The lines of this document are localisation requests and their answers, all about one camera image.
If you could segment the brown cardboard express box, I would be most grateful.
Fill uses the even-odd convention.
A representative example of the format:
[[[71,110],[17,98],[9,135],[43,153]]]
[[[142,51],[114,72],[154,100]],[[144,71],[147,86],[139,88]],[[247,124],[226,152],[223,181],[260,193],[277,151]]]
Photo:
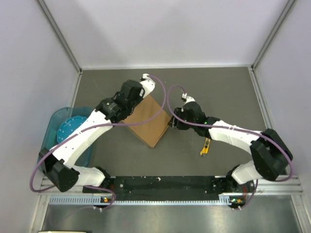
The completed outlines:
[[[142,123],[152,118],[156,113],[159,113],[149,122],[141,125],[129,126],[129,129],[145,144],[154,148],[163,134],[168,128],[170,120],[169,115],[161,109],[161,106],[148,95],[127,117],[123,123]]]

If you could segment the yellow utility knife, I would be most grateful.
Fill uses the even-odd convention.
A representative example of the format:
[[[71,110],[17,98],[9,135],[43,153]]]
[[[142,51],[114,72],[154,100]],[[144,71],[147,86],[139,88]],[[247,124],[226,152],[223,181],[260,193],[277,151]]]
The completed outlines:
[[[206,156],[209,151],[211,140],[209,138],[205,139],[202,150],[200,151],[200,156]]]

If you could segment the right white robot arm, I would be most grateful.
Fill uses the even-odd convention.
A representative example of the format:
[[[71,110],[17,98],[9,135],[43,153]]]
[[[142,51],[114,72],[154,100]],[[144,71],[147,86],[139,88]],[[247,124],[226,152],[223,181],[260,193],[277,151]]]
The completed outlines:
[[[245,183],[253,180],[275,181],[293,160],[292,153],[275,130],[251,131],[227,124],[219,118],[206,116],[195,101],[176,107],[168,125],[178,130],[193,129],[201,137],[227,143],[251,155],[251,161],[228,172],[226,184],[232,192],[240,191]]]

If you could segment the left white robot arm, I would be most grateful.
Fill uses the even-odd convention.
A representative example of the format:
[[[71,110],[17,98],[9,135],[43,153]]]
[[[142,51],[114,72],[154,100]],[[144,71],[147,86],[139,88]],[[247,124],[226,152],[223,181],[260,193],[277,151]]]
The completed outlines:
[[[44,160],[43,173],[61,192],[74,186],[93,186],[99,192],[110,188],[107,173],[99,167],[76,166],[76,161],[102,134],[130,116],[134,108],[155,88],[147,78],[140,82],[127,80],[111,98],[102,100],[90,116],[64,141],[50,150],[42,149],[39,157]]]

